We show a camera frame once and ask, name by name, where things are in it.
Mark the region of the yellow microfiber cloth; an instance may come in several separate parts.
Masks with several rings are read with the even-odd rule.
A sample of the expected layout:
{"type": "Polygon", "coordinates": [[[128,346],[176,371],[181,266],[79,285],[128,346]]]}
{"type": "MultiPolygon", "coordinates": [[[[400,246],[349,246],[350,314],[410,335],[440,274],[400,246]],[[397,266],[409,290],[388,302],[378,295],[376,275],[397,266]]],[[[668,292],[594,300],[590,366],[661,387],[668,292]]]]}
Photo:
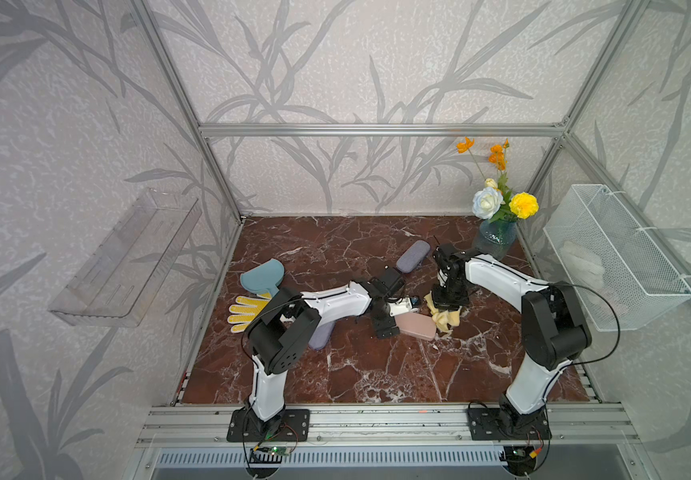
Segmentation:
{"type": "Polygon", "coordinates": [[[453,328],[459,326],[461,323],[461,308],[457,309],[439,309],[433,303],[433,295],[431,293],[427,294],[423,300],[429,308],[429,313],[431,313],[431,319],[435,322],[437,330],[441,333],[451,333],[453,328]]]}

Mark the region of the pink eyeglass case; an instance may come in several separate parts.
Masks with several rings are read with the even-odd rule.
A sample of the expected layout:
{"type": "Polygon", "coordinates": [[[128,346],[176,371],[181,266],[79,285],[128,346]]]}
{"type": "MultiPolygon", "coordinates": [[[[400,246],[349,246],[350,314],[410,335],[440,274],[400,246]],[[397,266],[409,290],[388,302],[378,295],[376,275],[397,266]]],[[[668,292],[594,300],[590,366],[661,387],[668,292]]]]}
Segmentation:
{"type": "Polygon", "coordinates": [[[395,316],[395,325],[403,335],[431,341],[437,335],[437,325],[433,318],[415,312],[395,316]]]}

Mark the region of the blue-grey fabric eyeglass case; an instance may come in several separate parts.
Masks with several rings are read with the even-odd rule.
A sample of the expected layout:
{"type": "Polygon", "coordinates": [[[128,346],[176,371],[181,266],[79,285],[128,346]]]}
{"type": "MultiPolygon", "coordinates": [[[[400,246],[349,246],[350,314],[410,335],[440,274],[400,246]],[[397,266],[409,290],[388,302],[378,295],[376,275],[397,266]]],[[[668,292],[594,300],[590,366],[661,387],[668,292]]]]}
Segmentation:
{"type": "Polygon", "coordinates": [[[324,349],[328,345],[336,325],[336,322],[320,325],[309,341],[309,348],[316,351],[324,349]]]}

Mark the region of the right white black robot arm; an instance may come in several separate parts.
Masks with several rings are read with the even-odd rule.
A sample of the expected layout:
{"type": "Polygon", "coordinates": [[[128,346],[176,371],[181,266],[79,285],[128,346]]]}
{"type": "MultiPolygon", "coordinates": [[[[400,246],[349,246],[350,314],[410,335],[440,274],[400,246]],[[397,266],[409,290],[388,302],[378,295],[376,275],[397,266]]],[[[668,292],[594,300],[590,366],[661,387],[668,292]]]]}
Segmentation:
{"type": "Polygon", "coordinates": [[[481,287],[521,313],[525,359],[501,400],[501,410],[519,418],[545,407],[561,372],[591,346],[591,333],[575,287],[523,274],[487,254],[435,248],[437,284],[429,305],[447,315],[469,305],[469,288],[481,287]]]}

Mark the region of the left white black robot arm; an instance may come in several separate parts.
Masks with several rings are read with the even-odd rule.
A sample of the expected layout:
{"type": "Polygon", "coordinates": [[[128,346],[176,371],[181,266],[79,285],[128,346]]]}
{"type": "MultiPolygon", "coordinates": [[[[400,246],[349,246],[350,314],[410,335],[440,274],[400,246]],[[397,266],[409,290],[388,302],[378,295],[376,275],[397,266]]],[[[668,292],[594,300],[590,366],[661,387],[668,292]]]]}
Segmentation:
{"type": "Polygon", "coordinates": [[[403,297],[405,279],[395,268],[369,280],[351,280],[320,292],[282,287],[247,329],[254,368],[248,406],[259,422],[282,415],[287,372],[302,358],[320,330],[365,314],[379,339],[399,335],[395,318],[417,311],[419,298],[403,297]]]}

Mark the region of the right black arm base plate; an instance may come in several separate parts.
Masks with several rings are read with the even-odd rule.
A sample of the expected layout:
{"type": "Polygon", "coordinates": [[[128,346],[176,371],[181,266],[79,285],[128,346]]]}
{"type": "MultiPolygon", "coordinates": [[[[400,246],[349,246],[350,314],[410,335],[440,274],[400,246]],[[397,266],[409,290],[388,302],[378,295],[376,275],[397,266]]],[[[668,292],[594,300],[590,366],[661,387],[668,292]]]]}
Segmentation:
{"type": "Polygon", "coordinates": [[[549,417],[545,407],[521,414],[509,403],[487,406],[481,402],[471,402],[467,406],[467,427],[473,440],[537,440],[553,439],[549,417]]]}

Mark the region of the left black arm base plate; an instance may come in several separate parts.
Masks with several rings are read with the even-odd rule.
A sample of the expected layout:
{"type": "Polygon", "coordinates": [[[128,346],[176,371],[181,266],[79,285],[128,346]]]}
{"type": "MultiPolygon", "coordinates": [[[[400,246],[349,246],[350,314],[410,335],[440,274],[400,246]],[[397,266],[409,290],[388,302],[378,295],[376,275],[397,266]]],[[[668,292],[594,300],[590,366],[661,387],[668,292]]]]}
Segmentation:
{"type": "Polygon", "coordinates": [[[307,441],[311,410],[283,409],[270,420],[261,420],[251,408],[233,412],[227,442],[307,441]]]}

